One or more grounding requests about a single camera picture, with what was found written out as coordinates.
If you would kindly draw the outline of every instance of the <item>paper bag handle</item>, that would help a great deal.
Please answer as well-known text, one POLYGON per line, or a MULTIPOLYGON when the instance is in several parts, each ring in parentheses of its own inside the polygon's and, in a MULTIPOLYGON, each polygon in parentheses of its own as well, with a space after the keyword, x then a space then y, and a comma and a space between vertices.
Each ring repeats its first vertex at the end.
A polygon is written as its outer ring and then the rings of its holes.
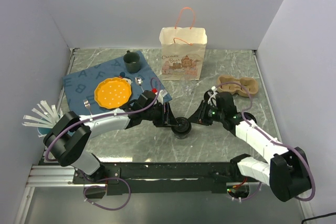
POLYGON ((181 18, 181 16, 182 16, 183 10, 186 10, 186 9, 189 9, 189 10, 191 10, 191 11, 193 12, 194 19, 193 19, 193 22, 192 22, 192 24, 191 24, 190 29, 193 28, 193 26, 194 26, 194 24, 195 24, 196 14, 195 14, 194 10, 192 10, 190 7, 184 7, 184 8, 181 9, 180 14, 179 14, 179 17, 177 18, 177 21, 176 21, 176 24, 175 24, 175 29, 176 29, 176 27, 177 27, 177 23, 180 21, 180 18, 181 18))
POLYGON ((183 41, 183 42, 187 43, 188 45, 191 45, 191 46, 193 45, 192 43, 188 43, 187 41, 185 41, 185 40, 183 40, 183 39, 180 39, 180 38, 176 38, 176 37, 173 38, 174 43, 176 43, 176 42, 175 42, 176 39, 179 39, 180 41, 183 41))

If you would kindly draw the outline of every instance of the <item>silver spoon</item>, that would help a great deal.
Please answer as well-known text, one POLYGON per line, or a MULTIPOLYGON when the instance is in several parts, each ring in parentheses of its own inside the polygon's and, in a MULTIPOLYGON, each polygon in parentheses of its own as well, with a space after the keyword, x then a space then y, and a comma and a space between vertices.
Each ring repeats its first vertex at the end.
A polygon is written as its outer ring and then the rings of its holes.
POLYGON ((142 86, 141 86, 141 84, 142 84, 142 79, 141 79, 140 77, 135 77, 134 79, 135 79, 136 84, 139 85, 140 88, 142 89, 142 92, 145 92, 145 91, 143 90, 142 86))

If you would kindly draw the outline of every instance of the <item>white label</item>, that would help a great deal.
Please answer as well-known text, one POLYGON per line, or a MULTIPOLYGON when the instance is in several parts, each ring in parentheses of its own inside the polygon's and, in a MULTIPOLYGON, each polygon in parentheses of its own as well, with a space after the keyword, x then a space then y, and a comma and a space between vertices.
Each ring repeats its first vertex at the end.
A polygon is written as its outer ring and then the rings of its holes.
POLYGON ((167 94, 168 92, 165 89, 160 90, 160 95, 162 95, 162 97, 165 97, 167 94))

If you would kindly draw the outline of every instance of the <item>fork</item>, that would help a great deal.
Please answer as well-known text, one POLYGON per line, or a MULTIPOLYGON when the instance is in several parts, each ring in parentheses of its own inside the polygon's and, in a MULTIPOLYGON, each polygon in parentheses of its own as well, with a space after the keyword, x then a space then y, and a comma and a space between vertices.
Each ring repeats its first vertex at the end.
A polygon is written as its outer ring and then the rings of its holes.
POLYGON ((89 103, 89 100, 88 100, 88 99, 84 99, 83 102, 84 102, 84 106, 85 106, 85 108, 87 108, 87 109, 90 111, 90 114, 92 115, 92 112, 91 112, 91 105, 90 105, 90 103, 89 103))

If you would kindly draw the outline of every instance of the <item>gray marble tabletop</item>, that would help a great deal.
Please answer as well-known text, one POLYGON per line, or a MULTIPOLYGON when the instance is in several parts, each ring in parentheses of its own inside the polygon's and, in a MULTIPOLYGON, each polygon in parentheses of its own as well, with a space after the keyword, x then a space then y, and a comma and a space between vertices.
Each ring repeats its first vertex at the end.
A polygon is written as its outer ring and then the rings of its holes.
MULTIPOLYGON (((142 51, 153 71, 161 78, 160 49, 76 49, 71 73, 95 66, 125 54, 126 50, 142 51)), ((236 78, 253 77, 259 83, 259 92, 250 110, 258 125, 270 135, 276 136, 264 88, 250 50, 206 50, 200 80, 194 81, 195 89, 189 96, 182 95, 181 82, 163 81, 172 96, 170 102, 175 117, 189 117, 198 108, 203 94, 216 84, 221 74, 236 78)), ((239 111, 249 105, 249 99, 234 95, 239 111)), ((69 111, 66 97, 61 108, 69 111)), ((111 131, 89 140, 86 150, 94 153, 102 162, 227 162, 247 153, 254 158, 262 157, 248 144, 227 132, 222 124, 211 126, 192 125, 187 138, 175 138, 170 129, 156 128, 152 122, 143 121, 128 130, 111 131)))

